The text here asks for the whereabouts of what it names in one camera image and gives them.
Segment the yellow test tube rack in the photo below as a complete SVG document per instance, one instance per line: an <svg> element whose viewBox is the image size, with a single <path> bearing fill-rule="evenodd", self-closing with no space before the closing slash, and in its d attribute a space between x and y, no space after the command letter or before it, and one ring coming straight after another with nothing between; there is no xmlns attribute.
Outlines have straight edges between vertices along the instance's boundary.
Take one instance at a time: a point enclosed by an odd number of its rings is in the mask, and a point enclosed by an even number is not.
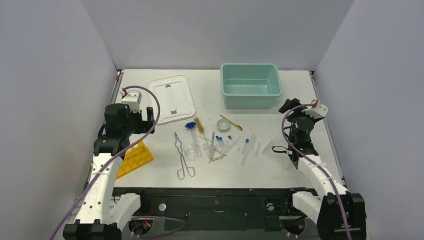
<svg viewBox="0 0 424 240"><path fill-rule="evenodd" d="M93 157L89 178L90 181L112 156L113 155L111 153L100 153L99 156ZM116 175L116 179L119 179L153 160L154 157L152 156L149 148L145 146L143 141L140 141L137 145L125 152L124 159L120 156L115 158L114 161L104 169L102 175L105 175L112 167L116 167L118 163L122 162Z"/></svg>

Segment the clear glass test tube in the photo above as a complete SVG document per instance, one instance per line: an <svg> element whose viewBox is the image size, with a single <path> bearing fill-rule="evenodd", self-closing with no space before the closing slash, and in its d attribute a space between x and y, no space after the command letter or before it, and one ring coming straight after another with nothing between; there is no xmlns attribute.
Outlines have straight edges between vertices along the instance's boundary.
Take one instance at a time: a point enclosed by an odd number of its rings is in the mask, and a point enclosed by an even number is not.
<svg viewBox="0 0 424 240"><path fill-rule="evenodd" d="M253 149L253 147L254 147L254 145L256 143L256 140L257 140L257 135L255 133L252 133L251 136L248 139L249 139L249 143L248 144L244 144L242 151L244 150L244 148L245 148L246 145L250 147L249 150L252 150Z"/></svg>

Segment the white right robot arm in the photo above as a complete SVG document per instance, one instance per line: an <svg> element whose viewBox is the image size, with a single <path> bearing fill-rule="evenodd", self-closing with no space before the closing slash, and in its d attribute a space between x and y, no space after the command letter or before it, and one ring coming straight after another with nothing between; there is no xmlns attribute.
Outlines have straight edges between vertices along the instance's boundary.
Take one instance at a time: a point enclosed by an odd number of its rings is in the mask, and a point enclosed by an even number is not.
<svg viewBox="0 0 424 240"><path fill-rule="evenodd" d="M367 238L365 200L335 180L325 167L312 142L315 124L323 120L328 107L318 100L302 104L287 99L279 112L284 115L281 130L290 161L313 185L316 195L298 191L282 199L283 209L294 214L298 210L316 224L322 240L365 240Z"/></svg>

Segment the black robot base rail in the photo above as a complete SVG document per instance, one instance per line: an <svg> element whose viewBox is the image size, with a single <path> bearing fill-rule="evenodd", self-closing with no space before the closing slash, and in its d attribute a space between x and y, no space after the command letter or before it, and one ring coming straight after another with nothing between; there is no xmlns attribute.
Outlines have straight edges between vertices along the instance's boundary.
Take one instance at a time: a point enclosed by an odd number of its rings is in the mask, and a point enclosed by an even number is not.
<svg viewBox="0 0 424 240"><path fill-rule="evenodd" d="M164 188L115 187L112 198L140 196L135 216L158 219L132 220L141 225L137 234L154 235L177 228L184 231L288 231L315 235L316 224L292 205L296 188Z"/></svg>

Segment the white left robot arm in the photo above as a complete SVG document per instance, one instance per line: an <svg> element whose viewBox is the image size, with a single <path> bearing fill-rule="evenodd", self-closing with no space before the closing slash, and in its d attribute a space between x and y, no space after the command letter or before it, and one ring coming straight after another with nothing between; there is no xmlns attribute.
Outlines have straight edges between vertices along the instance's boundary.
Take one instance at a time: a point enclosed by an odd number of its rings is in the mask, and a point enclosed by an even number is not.
<svg viewBox="0 0 424 240"><path fill-rule="evenodd" d="M110 201L118 171L125 153L133 144L130 136L147 137L155 132L157 124L152 107L146 108L147 119L141 110L128 104L113 103L105 107L104 124L93 144L93 159L89 182L77 204L80 209L73 223L64 226L66 240L120 240L122 230L131 215L143 215L149 201L135 193L125 195L110 209Z"/></svg>

